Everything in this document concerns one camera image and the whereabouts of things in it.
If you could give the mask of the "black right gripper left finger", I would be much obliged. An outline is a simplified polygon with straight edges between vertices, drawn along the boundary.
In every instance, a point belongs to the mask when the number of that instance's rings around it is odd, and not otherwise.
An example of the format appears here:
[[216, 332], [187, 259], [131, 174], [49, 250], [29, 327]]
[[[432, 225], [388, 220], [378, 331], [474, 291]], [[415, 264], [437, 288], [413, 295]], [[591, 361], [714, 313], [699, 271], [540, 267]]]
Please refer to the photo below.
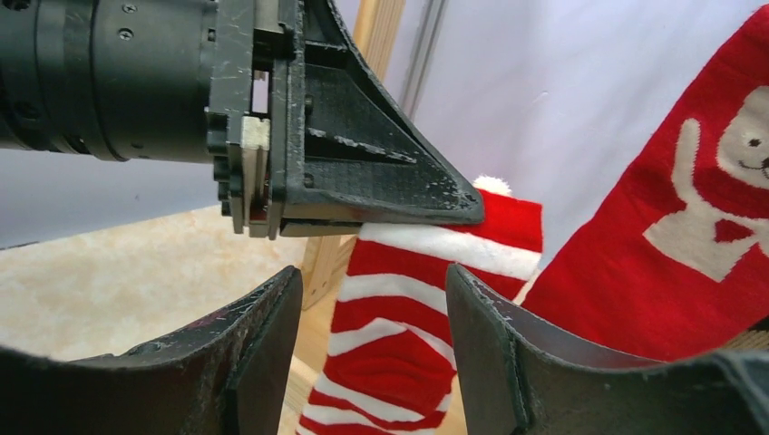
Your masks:
[[289, 266], [218, 311], [121, 355], [1, 351], [4, 434], [275, 434], [302, 305]]

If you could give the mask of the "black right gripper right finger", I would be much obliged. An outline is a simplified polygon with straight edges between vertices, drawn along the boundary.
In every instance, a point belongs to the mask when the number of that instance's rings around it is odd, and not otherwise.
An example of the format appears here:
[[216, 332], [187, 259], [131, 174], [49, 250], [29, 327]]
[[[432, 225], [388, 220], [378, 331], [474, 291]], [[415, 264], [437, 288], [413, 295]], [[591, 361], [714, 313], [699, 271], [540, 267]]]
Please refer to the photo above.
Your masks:
[[663, 363], [569, 333], [452, 265], [446, 300], [471, 434], [765, 434], [768, 355]]

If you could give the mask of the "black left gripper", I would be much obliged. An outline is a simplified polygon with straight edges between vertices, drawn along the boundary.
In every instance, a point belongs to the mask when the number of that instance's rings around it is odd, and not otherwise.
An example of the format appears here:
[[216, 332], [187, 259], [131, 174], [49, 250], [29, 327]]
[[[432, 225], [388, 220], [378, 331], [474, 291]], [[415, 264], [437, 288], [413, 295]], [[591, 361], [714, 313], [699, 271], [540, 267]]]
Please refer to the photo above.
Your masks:
[[333, 1], [220, 1], [206, 144], [238, 234], [476, 224], [481, 194], [415, 128]]

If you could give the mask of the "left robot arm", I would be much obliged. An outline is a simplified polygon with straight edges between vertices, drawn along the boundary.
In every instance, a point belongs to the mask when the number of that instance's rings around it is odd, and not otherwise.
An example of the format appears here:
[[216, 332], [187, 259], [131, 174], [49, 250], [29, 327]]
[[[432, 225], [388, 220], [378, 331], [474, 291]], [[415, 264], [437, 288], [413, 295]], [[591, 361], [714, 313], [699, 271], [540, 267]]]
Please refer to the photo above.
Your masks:
[[4, 1], [1, 145], [209, 163], [252, 237], [484, 217], [331, 1]]

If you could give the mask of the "red white striped sock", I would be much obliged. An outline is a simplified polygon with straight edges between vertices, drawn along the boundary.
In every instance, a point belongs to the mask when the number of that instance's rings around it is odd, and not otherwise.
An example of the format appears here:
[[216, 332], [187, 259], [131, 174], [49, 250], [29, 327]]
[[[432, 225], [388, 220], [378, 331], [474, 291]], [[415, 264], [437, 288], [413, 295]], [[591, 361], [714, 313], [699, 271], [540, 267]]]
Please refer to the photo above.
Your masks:
[[330, 323], [326, 360], [297, 424], [300, 434], [433, 434], [456, 376], [445, 280], [451, 264], [514, 300], [543, 250], [542, 207], [501, 179], [474, 182], [479, 225], [366, 224]]

